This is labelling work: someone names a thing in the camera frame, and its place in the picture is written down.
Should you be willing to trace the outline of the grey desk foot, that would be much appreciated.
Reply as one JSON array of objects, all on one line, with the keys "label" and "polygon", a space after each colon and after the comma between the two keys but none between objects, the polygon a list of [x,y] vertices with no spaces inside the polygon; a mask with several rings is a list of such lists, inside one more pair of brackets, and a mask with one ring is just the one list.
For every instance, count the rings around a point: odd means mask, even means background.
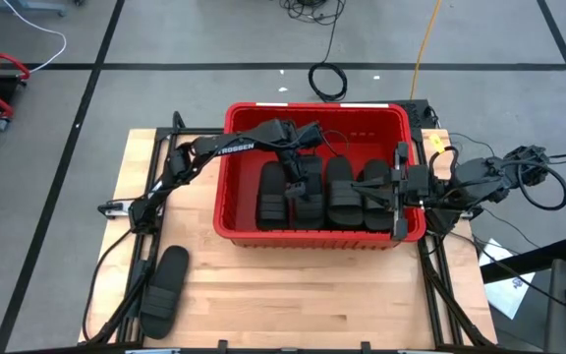
[{"label": "grey desk foot", "polygon": [[10,13],[17,11],[20,14],[28,12],[54,13],[60,17],[65,17],[68,8],[64,3],[56,0],[0,0],[0,13]]}]

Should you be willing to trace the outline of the black foam slide sandal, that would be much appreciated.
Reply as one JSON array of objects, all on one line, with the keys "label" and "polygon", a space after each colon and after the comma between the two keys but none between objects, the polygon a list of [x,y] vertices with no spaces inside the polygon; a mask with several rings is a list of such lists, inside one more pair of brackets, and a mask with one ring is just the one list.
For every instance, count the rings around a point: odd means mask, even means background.
[{"label": "black foam slide sandal", "polygon": [[142,297],[140,323],[145,336],[162,339],[172,329],[189,264],[185,248],[171,246],[164,251]]},{"label": "black foam slide sandal", "polygon": [[[369,160],[359,179],[367,181],[382,177],[389,169],[388,164],[381,159]],[[393,216],[383,206],[369,198],[363,198],[364,203],[364,225],[366,229],[373,232],[390,232],[393,228]]]},{"label": "black foam slide sandal", "polygon": [[318,230],[324,225],[324,194],[322,184],[322,158],[304,155],[302,163],[307,169],[307,194],[292,200],[292,226],[297,230]]},{"label": "black foam slide sandal", "polygon": [[255,207],[255,224],[261,231],[284,230],[289,225],[289,210],[285,197],[286,180],[278,161],[266,162],[259,176]]},{"label": "black foam slide sandal", "polygon": [[337,229],[356,229],[364,221],[362,196],[356,192],[353,168],[343,155],[328,160],[325,170],[327,209],[330,225]]}]

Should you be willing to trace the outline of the black power box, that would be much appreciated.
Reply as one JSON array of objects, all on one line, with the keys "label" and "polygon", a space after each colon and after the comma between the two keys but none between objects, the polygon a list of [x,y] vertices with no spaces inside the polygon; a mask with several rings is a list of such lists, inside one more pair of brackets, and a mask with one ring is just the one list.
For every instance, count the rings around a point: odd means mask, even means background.
[{"label": "black power box", "polygon": [[412,129],[435,129],[437,115],[427,99],[401,100],[398,104],[406,111]]}]

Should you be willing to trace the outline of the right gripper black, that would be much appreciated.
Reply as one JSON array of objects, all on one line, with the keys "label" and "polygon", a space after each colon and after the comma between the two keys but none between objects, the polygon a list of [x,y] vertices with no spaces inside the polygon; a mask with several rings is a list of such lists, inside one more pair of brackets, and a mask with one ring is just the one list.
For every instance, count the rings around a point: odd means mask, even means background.
[{"label": "right gripper black", "polygon": [[[354,189],[370,189],[369,191],[361,192],[361,195],[364,197],[366,210],[394,209],[394,228],[392,236],[393,239],[397,241],[404,240],[408,233],[408,222],[407,218],[404,216],[405,168],[408,158],[408,144],[400,142],[395,149],[392,179],[388,175],[383,175],[352,183]],[[384,189],[393,189],[394,194]]]}]

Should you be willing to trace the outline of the red plastic bin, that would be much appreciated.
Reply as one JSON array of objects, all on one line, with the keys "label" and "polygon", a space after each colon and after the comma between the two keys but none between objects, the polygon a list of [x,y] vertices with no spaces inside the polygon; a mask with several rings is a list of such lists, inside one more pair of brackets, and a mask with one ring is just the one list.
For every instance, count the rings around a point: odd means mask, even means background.
[{"label": "red plastic bin", "polygon": [[[400,142],[410,143],[406,111],[393,103],[252,103],[232,105],[224,131],[238,133],[278,118],[298,127],[316,122],[325,131],[344,135],[334,146],[345,153],[353,172],[376,158],[394,163]],[[223,238],[241,247],[385,250],[397,245],[388,232],[295,229],[261,231],[256,226],[256,205],[262,166],[275,161],[268,151],[252,150],[220,158],[213,227]]]}]

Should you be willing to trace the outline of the black beam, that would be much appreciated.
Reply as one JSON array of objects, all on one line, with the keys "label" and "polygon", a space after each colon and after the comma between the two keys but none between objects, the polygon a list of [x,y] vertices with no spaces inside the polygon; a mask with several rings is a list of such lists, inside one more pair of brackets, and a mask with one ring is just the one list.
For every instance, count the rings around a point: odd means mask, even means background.
[{"label": "black beam", "polygon": [[484,284],[550,269],[555,260],[566,261],[566,239],[501,260],[489,258],[490,264],[480,266]]}]

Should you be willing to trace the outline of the white paper sheet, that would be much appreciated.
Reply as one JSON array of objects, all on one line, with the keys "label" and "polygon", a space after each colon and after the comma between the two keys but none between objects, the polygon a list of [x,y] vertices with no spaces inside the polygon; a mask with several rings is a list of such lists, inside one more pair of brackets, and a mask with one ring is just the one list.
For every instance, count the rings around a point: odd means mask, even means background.
[{"label": "white paper sheet", "polygon": [[[479,265],[487,266],[492,259],[500,261],[513,256],[513,252],[502,247],[494,239],[489,239],[483,245],[484,253],[479,255]],[[516,316],[525,298],[529,286],[518,277],[487,283],[484,286],[488,303],[501,312],[509,320]]]}]

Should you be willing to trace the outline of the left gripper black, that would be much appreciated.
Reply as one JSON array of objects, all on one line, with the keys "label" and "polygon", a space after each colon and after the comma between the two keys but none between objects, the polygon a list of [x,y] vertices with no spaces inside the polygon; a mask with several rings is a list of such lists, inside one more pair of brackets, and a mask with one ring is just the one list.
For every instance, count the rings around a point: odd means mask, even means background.
[{"label": "left gripper black", "polygon": [[296,148],[282,149],[275,152],[279,163],[282,166],[285,181],[288,183],[285,189],[285,197],[294,199],[297,195],[302,200],[309,198],[308,171],[303,161],[303,156]]}]

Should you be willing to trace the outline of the black aluminium rig frame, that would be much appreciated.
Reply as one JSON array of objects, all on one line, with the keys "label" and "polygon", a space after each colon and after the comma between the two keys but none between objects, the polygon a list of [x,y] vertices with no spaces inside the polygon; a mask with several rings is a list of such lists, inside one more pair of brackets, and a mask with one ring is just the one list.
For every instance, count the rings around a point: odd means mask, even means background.
[{"label": "black aluminium rig frame", "polygon": [[[434,348],[439,350],[444,346],[465,347],[462,334],[471,341],[471,346],[495,347],[496,344],[483,335],[455,299],[445,247],[439,240],[434,241],[434,245],[434,251],[431,252],[425,239],[417,243]],[[444,342],[436,296],[441,298],[446,307],[451,343]]]},{"label": "black aluminium rig frame", "polygon": [[[172,118],[170,128],[157,128],[151,130],[134,129],[129,133],[119,182],[125,180],[128,159],[135,155],[135,140],[148,138],[145,150],[149,153],[146,180],[142,192],[148,191],[159,178],[159,163],[167,157],[181,135],[214,135],[219,131],[213,128],[188,128],[185,126],[179,113]],[[102,241],[102,253],[93,271],[91,286],[85,302],[85,312],[81,329],[81,345],[104,345],[111,342],[141,342],[142,332],[137,328],[138,315],[142,294],[146,283],[154,272],[158,252],[160,232],[162,229],[163,213],[158,212],[155,219],[155,228],[149,233],[132,233],[130,227],[123,235],[117,237],[112,234],[112,228],[126,215],[107,218],[107,226]],[[91,328],[90,321],[94,319],[93,307],[99,303],[106,290],[95,292],[98,280],[105,277],[100,272],[126,270],[125,288],[123,296],[118,300],[112,314],[103,320],[98,330]]]}]

